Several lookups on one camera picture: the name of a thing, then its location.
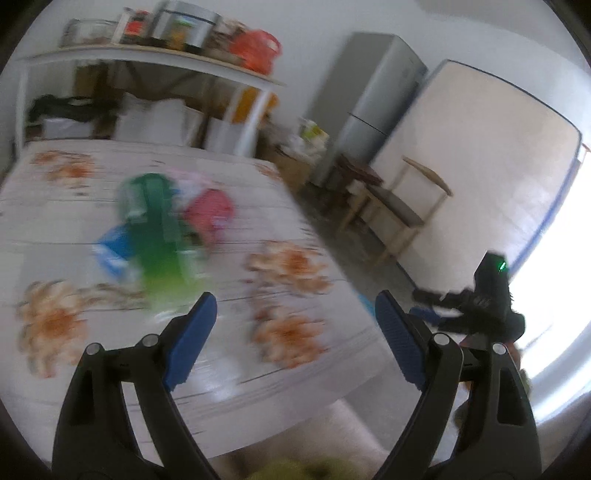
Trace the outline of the blue wrapper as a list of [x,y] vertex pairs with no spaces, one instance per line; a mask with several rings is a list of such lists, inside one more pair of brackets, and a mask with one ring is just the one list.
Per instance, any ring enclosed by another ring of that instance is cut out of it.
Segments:
[[140,271],[134,260],[129,235],[122,225],[108,230],[93,245],[92,253],[102,270],[121,284],[136,284]]

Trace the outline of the green plastic cup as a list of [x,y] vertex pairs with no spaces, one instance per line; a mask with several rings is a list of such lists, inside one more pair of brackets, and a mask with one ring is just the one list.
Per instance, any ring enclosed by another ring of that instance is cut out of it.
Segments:
[[158,173],[129,178],[117,190],[117,212],[129,235],[139,284],[158,320],[187,311],[207,286],[204,257],[191,243],[176,193],[173,181]]

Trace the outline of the red drink can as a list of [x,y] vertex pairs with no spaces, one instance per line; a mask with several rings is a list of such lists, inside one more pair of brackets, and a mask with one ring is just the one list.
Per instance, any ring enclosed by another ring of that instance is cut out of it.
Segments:
[[215,246],[235,217],[235,204],[219,189],[207,189],[184,210],[183,220],[208,248]]

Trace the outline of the clear zip bag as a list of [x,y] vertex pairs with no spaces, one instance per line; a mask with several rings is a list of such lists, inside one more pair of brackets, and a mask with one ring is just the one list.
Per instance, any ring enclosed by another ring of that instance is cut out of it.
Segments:
[[179,196],[191,199],[197,198],[211,186],[211,181],[195,171],[169,169],[167,175],[173,181]]

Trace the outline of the wooden chair dark seat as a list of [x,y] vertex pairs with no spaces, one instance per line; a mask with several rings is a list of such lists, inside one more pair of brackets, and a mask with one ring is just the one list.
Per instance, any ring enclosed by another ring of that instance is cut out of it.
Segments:
[[[388,257],[398,259],[412,245],[415,238],[425,229],[446,200],[454,196],[449,185],[437,172],[407,156],[403,156],[402,161],[404,167],[394,178],[391,186],[389,188],[369,184],[363,186],[363,189],[353,199],[345,218],[339,224],[338,232],[342,233],[363,211],[363,208],[370,206],[373,211],[367,221],[367,226],[370,226],[370,222],[381,213],[387,214],[399,225],[399,230],[385,244],[384,251],[374,262],[374,267],[384,262]],[[423,216],[415,212],[410,205],[394,193],[411,169],[416,170],[441,191],[439,198]]]

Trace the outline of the white mattress with blue edge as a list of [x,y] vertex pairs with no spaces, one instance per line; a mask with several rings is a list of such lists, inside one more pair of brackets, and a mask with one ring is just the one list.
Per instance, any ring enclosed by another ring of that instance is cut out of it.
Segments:
[[391,183],[410,158],[453,192],[402,267],[431,288],[469,284],[488,250],[518,270],[568,192],[581,141],[572,122],[525,90],[442,62],[374,161]]

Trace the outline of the dark wooden stool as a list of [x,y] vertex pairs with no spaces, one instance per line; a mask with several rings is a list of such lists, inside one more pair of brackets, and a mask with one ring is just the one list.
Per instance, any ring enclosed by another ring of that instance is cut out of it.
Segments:
[[353,181],[362,182],[365,185],[381,186],[384,180],[368,165],[358,165],[345,154],[339,154],[335,160],[335,166],[329,174],[325,186],[328,190],[328,200],[325,203],[325,212],[335,208],[346,197],[346,188]]

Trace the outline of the cardboard box on floor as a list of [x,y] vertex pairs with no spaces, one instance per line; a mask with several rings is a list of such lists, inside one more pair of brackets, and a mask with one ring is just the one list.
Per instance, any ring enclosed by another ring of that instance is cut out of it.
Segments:
[[291,193],[297,193],[301,190],[301,187],[308,181],[312,170],[311,163],[284,154],[278,148],[273,150],[270,162],[276,165],[281,179],[283,179]]

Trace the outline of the white bags on box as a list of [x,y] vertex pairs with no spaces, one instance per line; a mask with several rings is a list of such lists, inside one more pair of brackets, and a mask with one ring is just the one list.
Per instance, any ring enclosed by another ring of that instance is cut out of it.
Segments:
[[327,149],[329,134],[322,130],[315,121],[310,119],[300,119],[297,128],[297,145],[305,153],[324,152]]

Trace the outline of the silver refrigerator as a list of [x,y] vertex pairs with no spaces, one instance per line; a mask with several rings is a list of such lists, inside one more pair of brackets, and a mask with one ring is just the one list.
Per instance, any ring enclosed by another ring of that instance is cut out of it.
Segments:
[[368,165],[414,100],[428,67],[401,37],[356,32],[349,36],[305,118],[329,135],[327,152],[310,181],[322,186],[345,155]]

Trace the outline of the white cardboard box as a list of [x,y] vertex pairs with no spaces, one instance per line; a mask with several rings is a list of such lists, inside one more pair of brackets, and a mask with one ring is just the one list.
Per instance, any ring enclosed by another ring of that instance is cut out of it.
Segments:
[[242,127],[242,124],[228,124],[221,119],[209,119],[204,139],[204,150],[233,154],[235,145],[242,135]]

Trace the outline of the yellow plastic bag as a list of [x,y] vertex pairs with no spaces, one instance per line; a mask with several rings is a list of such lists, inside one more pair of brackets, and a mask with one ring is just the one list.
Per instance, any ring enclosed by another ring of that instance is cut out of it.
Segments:
[[[232,116],[232,124],[245,123],[245,120],[249,117],[249,114],[252,111],[254,102],[256,102],[256,99],[259,97],[259,93],[259,89],[253,87],[247,87],[242,91],[238,107],[236,107],[235,113],[233,113]],[[276,93],[270,94],[269,101],[266,103],[266,109],[264,109],[263,112],[262,120],[259,121],[260,124],[263,124],[263,122],[266,122],[266,120],[270,118],[270,114],[273,113],[273,110],[276,109],[278,104],[280,104],[279,96],[277,96]]]

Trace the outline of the orange plastic bag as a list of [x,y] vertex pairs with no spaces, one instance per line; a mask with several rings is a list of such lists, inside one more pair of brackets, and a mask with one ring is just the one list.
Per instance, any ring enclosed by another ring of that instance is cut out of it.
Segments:
[[269,32],[250,30],[235,37],[229,53],[242,61],[242,68],[270,76],[273,63],[283,53],[280,41]]

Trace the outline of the white sack under table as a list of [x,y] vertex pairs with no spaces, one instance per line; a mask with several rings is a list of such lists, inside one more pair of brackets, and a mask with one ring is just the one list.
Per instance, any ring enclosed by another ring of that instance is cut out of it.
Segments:
[[148,101],[125,93],[111,139],[121,142],[189,146],[204,115],[182,99]]

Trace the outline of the silver rice cooker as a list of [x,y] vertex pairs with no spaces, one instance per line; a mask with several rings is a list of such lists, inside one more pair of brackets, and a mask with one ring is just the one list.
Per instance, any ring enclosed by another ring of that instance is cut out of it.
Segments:
[[193,3],[161,1],[153,13],[147,38],[172,50],[197,52],[204,48],[221,16]]

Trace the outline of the glass bowl on shelf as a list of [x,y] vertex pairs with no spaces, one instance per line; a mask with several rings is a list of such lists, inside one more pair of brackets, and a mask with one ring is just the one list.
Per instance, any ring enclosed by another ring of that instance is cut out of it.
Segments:
[[117,23],[111,20],[71,19],[64,27],[60,46],[108,44],[112,40],[116,25]]

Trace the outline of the red sauce jar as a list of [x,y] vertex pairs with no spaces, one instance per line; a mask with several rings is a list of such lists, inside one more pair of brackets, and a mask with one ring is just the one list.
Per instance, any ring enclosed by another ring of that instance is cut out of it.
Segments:
[[124,27],[121,43],[139,44],[144,38],[144,33],[150,19],[150,13],[146,10],[134,10]]

